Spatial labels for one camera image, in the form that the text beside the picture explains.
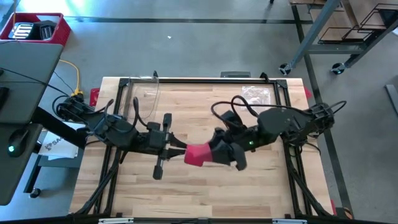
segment plastic bag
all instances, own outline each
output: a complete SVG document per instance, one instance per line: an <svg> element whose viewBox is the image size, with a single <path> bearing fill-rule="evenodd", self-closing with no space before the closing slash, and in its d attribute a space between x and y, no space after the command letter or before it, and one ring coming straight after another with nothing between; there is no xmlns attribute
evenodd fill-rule
<svg viewBox="0 0 398 224"><path fill-rule="evenodd" d="M268 88L258 86L242 86L242 96L249 104L269 105L271 103L271 95ZM253 106L253 110L260 113L265 110L264 107ZM247 110L245 106L241 106L241 110Z"/></svg>

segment concrete floor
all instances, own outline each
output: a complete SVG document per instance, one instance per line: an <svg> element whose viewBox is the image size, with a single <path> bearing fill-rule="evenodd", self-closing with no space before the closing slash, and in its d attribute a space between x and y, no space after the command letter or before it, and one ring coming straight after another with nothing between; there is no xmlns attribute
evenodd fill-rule
<svg viewBox="0 0 398 224"><path fill-rule="evenodd" d="M9 1L0 2L0 12L5 13L9 4ZM299 10L302 19L309 19L305 7L300 6ZM287 0L275 0L273 6L266 0L22 0L18 11L117 18L293 19ZM219 77L222 71L234 70L250 71L254 77L261 72L280 77L278 66L288 62L299 46L294 25L95 22L70 22L69 25L73 32L61 58L79 67L81 88L86 96L91 88L101 85L102 77L150 75L153 70L162 77ZM339 76L328 71L334 63L344 62L347 55L311 56L323 101L348 101L336 115L332 133L357 219L391 223L398 219L395 163L398 116L384 89L385 84L395 81L397 57L398 37L392 34ZM73 68L60 63L56 71L75 87ZM290 77L303 78L310 88L304 61ZM51 84L68 91L56 76ZM50 111L54 95L57 93L47 89L41 107ZM318 143L323 151L323 168L331 198L339 205L326 145L322 138ZM22 189L32 163L33 160L12 202L0 207L0 220L67 214L77 170L42 169L36 184L43 189L42 196L29 199Z"/></svg>

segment red basket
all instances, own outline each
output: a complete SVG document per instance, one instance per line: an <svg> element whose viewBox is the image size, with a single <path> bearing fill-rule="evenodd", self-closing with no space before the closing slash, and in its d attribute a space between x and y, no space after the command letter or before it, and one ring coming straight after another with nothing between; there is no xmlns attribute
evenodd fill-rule
<svg viewBox="0 0 398 224"><path fill-rule="evenodd" d="M20 42L28 43L42 43L42 44L62 44L65 46L70 34L70 27L63 18L62 13L31 13L31 12L17 12L15 22L39 22L40 19L37 16L58 16L60 18L57 26L55 27L54 33L49 40L18 40ZM7 21L6 26L0 34L0 40L10 40L8 38L9 33L12 29L14 22L14 15L11 15Z"/></svg>

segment white paper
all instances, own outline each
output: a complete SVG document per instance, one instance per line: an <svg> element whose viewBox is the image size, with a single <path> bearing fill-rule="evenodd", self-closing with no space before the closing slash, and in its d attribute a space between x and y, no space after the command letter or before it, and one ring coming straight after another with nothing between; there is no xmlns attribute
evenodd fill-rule
<svg viewBox="0 0 398 224"><path fill-rule="evenodd" d="M83 128L84 124L76 124L64 122L66 125L73 129ZM71 158L77 156L78 147L72 143L67 142L60 136L54 133L48 132L40 148L39 155L48 156L49 160L59 158Z"/></svg>

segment wooden tabletop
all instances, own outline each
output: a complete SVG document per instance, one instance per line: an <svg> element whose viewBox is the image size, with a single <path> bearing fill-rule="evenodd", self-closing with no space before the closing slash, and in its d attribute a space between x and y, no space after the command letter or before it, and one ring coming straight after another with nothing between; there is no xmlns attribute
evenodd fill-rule
<svg viewBox="0 0 398 224"><path fill-rule="evenodd" d="M118 83L119 78L103 78L97 108L102 108L110 99L115 99ZM287 83L292 106L308 108L302 80L288 78ZM242 86L159 84L159 104L150 119L161 123L164 113L172 113L171 131L176 137L189 144L203 144L211 139L215 127L224 128L223 123L210 112L210 106L217 101L230 101L234 95L240 95ZM272 86L259 87L269 89L271 103L275 104ZM216 111L221 114L229 109L228 105L220 105ZM246 125L256 124L256 119L247 111L238 112ZM70 212L81 208L97 187L104 151L105 145L101 143L86 147ZM257 149L255 153L247 152L246 158L248 167L238 172L233 166L215 163L205 163L203 167L190 166L183 162L183 156L179 156L165 162L162 180L154 180L152 172L157 158L129 153L119 168L112 213L115 215L116 212L123 212L125 217L162 218L281 218L286 213L293 214L280 140ZM302 160L308 188L325 210L331 213L319 152L311 146L304 146ZM299 187L297 189L300 208L304 212L302 193ZM105 190L102 208L107 193Z"/></svg>

